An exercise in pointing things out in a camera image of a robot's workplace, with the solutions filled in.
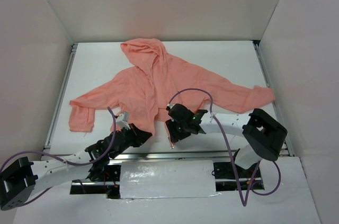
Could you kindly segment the salmon pink hooded jacket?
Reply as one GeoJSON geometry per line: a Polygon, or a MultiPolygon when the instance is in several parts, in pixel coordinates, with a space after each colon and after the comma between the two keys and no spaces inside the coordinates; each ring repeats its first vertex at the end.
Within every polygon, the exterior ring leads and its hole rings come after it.
{"type": "Polygon", "coordinates": [[[168,103],[191,111],[213,101],[216,110],[247,113],[272,104],[251,42],[166,42],[133,39],[78,47],[68,83],[72,132],[112,130],[108,108],[153,134],[152,150],[166,142],[168,103]]]}

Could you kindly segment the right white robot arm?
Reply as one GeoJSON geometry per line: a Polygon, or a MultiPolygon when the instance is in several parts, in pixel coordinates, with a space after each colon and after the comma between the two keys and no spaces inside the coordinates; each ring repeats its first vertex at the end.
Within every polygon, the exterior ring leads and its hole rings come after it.
{"type": "Polygon", "coordinates": [[[170,119],[166,121],[171,143],[190,135],[224,133],[243,137],[248,144],[238,150],[230,164],[231,173],[244,176],[255,163],[275,162],[287,136],[287,129],[262,109],[247,114],[210,113],[207,110],[190,111],[182,104],[169,104],[170,119]]]}

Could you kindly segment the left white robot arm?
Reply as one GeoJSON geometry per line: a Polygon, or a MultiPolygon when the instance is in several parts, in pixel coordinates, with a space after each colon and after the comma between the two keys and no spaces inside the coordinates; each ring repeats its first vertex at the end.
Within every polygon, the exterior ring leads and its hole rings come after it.
{"type": "Polygon", "coordinates": [[[134,124],[130,126],[111,133],[76,154],[33,162],[22,156],[9,166],[2,167],[1,210],[24,206],[34,194],[65,182],[100,180],[110,160],[129,147],[140,147],[152,136],[134,124]]]}

